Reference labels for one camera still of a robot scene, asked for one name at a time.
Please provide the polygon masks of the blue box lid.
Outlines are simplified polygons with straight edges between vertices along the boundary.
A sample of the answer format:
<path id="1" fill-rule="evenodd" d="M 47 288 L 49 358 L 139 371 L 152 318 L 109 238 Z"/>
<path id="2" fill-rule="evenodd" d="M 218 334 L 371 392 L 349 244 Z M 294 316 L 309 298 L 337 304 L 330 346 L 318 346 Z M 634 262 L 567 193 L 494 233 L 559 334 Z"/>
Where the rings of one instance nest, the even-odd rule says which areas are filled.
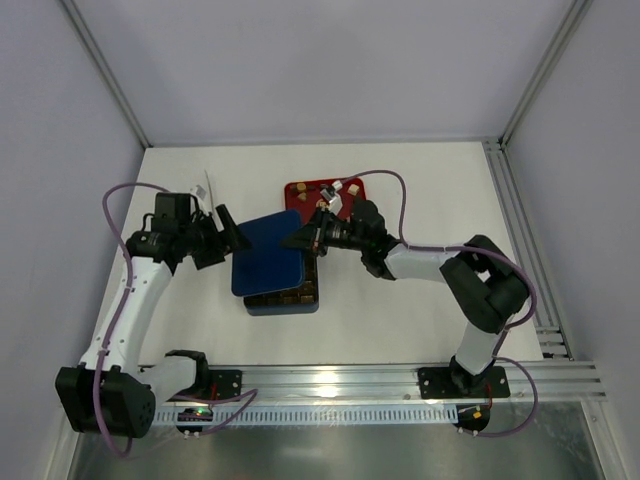
<path id="1" fill-rule="evenodd" d="M 300 214 L 283 210 L 238 225 L 251 247 L 232 255 L 231 292 L 236 297 L 298 287 L 304 280 L 304 254 L 281 246 L 302 226 Z"/>

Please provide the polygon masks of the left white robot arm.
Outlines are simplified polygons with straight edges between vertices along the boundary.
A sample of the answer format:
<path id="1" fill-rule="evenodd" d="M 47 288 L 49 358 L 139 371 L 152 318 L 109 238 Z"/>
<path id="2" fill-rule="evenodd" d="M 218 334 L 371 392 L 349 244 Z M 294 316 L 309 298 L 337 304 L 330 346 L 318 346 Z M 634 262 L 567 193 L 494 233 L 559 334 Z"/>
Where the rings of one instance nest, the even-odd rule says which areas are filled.
<path id="1" fill-rule="evenodd" d="M 171 350 L 154 366 L 139 366 L 152 317 L 177 268 L 191 259 L 203 270 L 251 243 L 223 204 L 203 210 L 191 193 L 159 191 L 141 229 L 118 241 L 124 267 L 116 297 L 75 367 L 63 367 L 55 389 L 71 428 L 106 440 L 144 437 L 158 405 L 202 399 L 213 387 L 205 353 Z"/>

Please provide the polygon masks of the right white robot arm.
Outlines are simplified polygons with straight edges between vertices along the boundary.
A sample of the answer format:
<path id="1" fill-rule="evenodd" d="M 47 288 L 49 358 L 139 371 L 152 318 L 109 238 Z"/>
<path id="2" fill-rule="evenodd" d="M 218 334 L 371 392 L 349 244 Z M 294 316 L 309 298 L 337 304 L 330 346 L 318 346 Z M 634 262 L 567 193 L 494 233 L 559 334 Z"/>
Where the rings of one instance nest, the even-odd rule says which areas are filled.
<path id="1" fill-rule="evenodd" d="M 391 235 L 370 200 L 357 200 L 347 220 L 321 208 L 281 241 L 281 246 L 322 257 L 331 248 L 360 253 L 375 278 L 425 280 L 445 284 L 467 319 L 452 356 L 449 382 L 461 396 L 488 392 L 487 377 L 504 342 L 509 321 L 534 300 L 522 270 L 486 236 L 460 246 L 411 246 Z"/>

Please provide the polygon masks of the blue chocolate box with insert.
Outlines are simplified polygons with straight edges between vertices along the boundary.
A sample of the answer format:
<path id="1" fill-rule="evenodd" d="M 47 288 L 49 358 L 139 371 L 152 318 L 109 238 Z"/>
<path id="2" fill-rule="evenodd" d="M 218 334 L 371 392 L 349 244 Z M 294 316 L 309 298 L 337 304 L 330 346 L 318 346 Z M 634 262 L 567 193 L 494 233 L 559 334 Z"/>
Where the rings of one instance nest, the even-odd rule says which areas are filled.
<path id="1" fill-rule="evenodd" d="M 251 316 L 311 314 L 319 308 L 318 266 L 315 257 L 305 256 L 305 277 L 300 286 L 243 298 Z"/>

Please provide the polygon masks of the red rectangular tray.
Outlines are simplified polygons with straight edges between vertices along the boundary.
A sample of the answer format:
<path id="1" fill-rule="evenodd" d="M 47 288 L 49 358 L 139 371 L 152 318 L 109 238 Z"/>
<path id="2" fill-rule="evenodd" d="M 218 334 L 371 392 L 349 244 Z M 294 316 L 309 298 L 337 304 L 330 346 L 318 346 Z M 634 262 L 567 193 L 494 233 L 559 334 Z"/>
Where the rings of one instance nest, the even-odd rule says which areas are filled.
<path id="1" fill-rule="evenodd" d="M 317 208 L 324 208 L 327 205 L 326 200 L 321 195 L 321 190 L 330 186 L 334 181 L 334 178 L 329 178 L 320 180 L 301 180 L 286 184 L 283 189 L 285 209 L 297 211 L 300 215 L 301 223 L 305 225 L 309 222 Z M 296 184 L 300 182 L 306 184 L 306 190 L 304 192 L 298 192 L 296 190 Z M 360 187 L 356 196 L 352 196 L 348 193 L 349 186 L 352 184 L 357 184 Z M 298 199 L 298 195 L 301 193 L 305 193 L 307 195 L 307 200 L 305 202 L 301 202 Z M 347 220 L 350 217 L 353 205 L 357 200 L 367 199 L 365 185 L 359 178 L 348 181 L 338 192 L 338 195 L 342 200 L 342 208 L 337 213 L 337 216 L 341 220 Z"/>

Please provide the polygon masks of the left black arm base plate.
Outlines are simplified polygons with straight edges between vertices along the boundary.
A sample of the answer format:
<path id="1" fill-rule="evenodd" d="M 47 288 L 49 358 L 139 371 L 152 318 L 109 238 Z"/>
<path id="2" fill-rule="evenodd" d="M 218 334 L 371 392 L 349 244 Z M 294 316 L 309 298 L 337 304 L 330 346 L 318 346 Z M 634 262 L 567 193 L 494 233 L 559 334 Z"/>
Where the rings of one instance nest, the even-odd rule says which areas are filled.
<path id="1" fill-rule="evenodd" d="M 209 369 L 196 374 L 195 383 L 179 391 L 172 400 L 227 400 L 240 395 L 243 372 L 239 369 Z"/>

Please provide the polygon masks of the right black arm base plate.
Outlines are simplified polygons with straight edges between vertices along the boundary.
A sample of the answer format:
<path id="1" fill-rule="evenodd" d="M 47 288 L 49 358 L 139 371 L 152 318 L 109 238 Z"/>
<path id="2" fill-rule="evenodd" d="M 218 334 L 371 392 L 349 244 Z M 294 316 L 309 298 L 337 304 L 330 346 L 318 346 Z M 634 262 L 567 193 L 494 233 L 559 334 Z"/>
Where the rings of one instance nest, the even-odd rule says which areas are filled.
<path id="1" fill-rule="evenodd" d="M 463 368 L 421 367 L 417 370 L 420 397 L 424 400 L 505 399 L 511 396 L 506 371 L 490 365 L 483 373 L 471 375 Z"/>

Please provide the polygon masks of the left frame post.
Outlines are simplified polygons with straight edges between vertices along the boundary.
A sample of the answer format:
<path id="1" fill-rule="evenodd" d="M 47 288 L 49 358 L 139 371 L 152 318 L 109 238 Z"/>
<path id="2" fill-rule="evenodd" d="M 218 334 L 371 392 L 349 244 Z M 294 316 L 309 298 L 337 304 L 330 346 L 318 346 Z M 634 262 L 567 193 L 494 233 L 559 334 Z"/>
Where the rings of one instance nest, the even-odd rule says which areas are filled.
<path id="1" fill-rule="evenodd" d="M 143 149 L 150 148 L 152 143 L 144 132 L 120 82 L 117 80 L 77 2 L 73 0 L 58 0 L 57 4 L 138 143 Z"/>

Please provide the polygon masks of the frame post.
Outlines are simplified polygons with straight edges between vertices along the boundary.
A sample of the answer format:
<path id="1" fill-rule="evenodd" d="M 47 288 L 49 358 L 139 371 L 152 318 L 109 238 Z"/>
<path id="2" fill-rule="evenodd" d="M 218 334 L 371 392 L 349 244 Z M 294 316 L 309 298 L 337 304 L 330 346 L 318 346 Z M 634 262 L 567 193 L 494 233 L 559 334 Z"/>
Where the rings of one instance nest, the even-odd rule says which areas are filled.
<path id="1" fill-rule="evenodd" d="M 73 0 L 58 0 L 57 4 L 138 143 L 143 149 L 150 148 L 152 143 L 144 132 L 120 82 L 117 80 L 77 2 Z"/>
<path id="2" fill-rule="evenodd" d="M 502 148 L 506 148 L 514 138 L 592 4 L 592 0 L 574 0 L 570 3 L 499 137 Z"/>

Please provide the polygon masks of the aluminium rail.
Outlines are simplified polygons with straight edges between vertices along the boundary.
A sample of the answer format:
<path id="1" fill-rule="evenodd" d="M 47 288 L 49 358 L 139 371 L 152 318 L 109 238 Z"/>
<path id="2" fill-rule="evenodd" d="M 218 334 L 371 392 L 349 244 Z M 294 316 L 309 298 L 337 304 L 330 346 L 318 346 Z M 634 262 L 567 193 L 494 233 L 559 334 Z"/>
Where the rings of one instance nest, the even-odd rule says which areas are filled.
<path id="1" fill-rule="evenodd" d="M 511 396 L 542 401 L 601 399 L 605 388 L 594 364 L 573 361 L 525 362 L 516 366 L 499 360 L 506 371 Z M 60 400 L 88 409 L 92 394 L 125 403 L 161 403 L 191 387 L 196 374 L 209 369 L 243 372 L 241 393 L 255 389 L 262 400 L 401 400 L 419 399 L 417 370 L 444 365 L 213 366 L 184 356 L 169 356 L 154 366 L 92 370 L 86 365 L 63 367 L 54 380 Z"/>

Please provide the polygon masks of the right frame post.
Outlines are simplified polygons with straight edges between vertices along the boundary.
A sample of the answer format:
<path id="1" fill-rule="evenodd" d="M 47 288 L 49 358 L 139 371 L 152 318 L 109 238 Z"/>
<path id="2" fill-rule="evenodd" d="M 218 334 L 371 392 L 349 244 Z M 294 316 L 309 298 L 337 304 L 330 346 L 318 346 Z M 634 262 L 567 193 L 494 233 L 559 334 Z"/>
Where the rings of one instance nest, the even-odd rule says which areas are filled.
<path id="1" fill-rule="evenodd" d="M 592 0 L 574 0 L 570 3 L 499 137 L 502 148 L 506 148 L 514 138 L 592 4 Z"/>

